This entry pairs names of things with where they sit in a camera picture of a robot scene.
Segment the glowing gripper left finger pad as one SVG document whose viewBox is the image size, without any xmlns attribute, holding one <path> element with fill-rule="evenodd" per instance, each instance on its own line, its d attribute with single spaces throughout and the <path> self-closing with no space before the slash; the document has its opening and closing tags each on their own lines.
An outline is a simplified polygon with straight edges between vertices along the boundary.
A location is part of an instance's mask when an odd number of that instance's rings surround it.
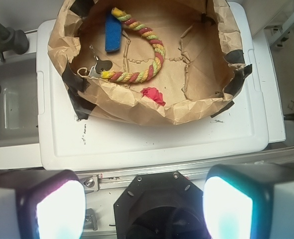
<svg viewBox="0 0 294 239">
<path fill-rule="evenodd" d="M 0 239 L 79 239 L 85 211 L 71 170 L 0 170 Z"/>
</svg>

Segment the glowing gripper right finger pad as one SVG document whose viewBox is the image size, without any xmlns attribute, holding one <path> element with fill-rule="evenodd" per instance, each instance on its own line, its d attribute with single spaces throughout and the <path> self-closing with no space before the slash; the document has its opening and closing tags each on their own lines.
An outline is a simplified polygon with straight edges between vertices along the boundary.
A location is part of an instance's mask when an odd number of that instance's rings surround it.
<svg viewBox="0 0 294 239">
<path fill-rule="evenodd" d="M 294 239 L 294 163 L 217 164 L 202 205 L 214 239 Z"/>
</svg>

